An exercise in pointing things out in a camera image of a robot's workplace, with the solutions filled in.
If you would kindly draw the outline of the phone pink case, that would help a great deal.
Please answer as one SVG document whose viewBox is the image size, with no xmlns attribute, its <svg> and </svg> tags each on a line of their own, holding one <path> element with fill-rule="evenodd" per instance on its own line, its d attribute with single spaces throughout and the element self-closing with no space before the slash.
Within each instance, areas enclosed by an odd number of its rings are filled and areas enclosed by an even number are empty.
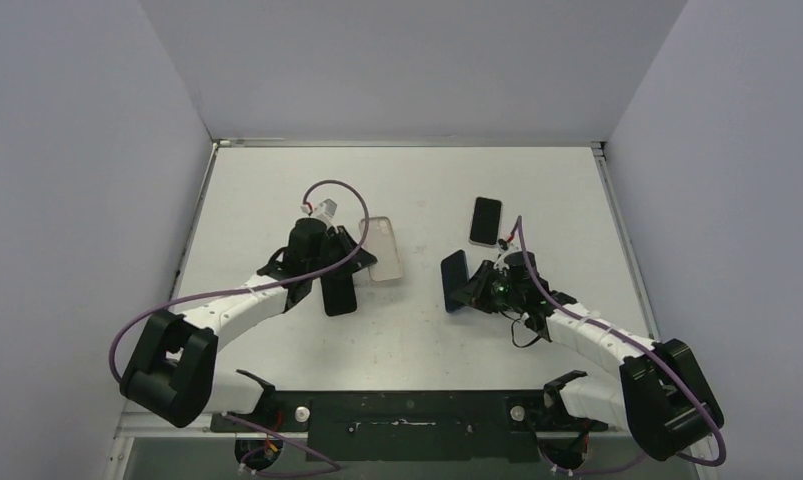
<svg viewBox="0 0 803 480">
<path fill-rule="evenodd" d="M 495 246 L 500 232 L 503 203 L 500 200 L 476 197 L 468 239 L 474 245 Z"/>
<path fill-rule="evenodd" d="M 376 258 L 376 263 L 368 267 L 370 279 L 373 282 L 400 279 L 404 270 L 390 219 L 386 216 L 361 219 L 359 230 L 366 237 L 364 249 Z"/>
</svg>

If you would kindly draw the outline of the blue-edged black phone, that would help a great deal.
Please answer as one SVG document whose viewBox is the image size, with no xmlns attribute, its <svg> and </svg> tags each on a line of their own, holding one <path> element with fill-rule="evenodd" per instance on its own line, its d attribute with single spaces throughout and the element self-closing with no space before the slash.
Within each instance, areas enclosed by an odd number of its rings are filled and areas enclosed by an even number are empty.
<svg viewBox="0 0 803 480">
<path fill-rule="evenodd" d="M 443 258 L 440 262 L 440 274 L 445 311 L 454 314 L 465 309 L 467 304 L 455 299 L 454 293 L 469 279 L 466 251 L 460 249 Z"/>
</svg>

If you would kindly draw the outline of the black phone case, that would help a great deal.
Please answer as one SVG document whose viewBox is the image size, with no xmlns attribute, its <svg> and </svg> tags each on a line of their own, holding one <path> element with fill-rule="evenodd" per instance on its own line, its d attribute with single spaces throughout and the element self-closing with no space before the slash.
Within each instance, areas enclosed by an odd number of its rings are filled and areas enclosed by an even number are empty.
<svg viewBox="0 0 803 480">
<path fill-rule="evenodd" d="M 335 317 L 353 313 L 358 308 L 353 277 L 323 276 L 320 278 L 324 313 Z"/>
</svg>

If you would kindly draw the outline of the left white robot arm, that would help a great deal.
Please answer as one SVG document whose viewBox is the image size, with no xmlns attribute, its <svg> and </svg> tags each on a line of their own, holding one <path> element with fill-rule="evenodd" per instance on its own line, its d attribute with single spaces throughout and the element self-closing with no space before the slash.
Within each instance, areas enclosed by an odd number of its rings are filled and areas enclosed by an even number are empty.
<svg viewBox="0 0 803 480">
<path fill-rule="evenodd" d="M 275 417 L 273 386 L 244 369 L 219 370 L 218 354 L 260 322 L 292 310 L 315 279 L 329 285 L 377 262 L 344 227 L 297 220 L 287 245 L 242 286 L 183 312 L 163 306 L 144 315 L 118 378 L 120 394 L 178 428 L 207 413 L 233 413 L 250 430 L 267 428 Z"/>
</svg>

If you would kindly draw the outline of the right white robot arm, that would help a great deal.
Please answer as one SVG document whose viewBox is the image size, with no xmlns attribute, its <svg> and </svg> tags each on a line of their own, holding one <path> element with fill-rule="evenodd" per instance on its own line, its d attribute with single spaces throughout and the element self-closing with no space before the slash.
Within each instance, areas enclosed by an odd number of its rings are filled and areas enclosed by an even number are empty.
<svg viewBox="0 0 803 480">
<path fill-rule="evenodd" d="M 724 414 L 690 347 L 620 330 L 536 274 L 533 254 L 507 253 L 468 271 L 464 252 L 440 264 L 449 312 L 468 307 L 510 317 L 537 341 L 565 347 L 605 377 L 565 375 L 547 384 L 545 421 L 565 429 L 578 419 L 627 431 L 655 460 L 667 460 L 721 429 Z"/>
</svg>

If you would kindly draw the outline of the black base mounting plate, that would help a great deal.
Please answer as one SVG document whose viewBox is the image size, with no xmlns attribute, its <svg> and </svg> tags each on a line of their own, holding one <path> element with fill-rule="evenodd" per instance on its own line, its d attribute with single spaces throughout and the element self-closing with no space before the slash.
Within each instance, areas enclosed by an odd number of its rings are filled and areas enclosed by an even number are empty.
<svg viewBox="0 0 803 480">
<path fill-rule="evenodd" d="M 540 389 L 454 391 L 278 391 L 245 420 L 284 434 L 337 461 L 535 463 L 537 442 L 571 443 L 604 423 L 569 419 Z"/>
</svg>

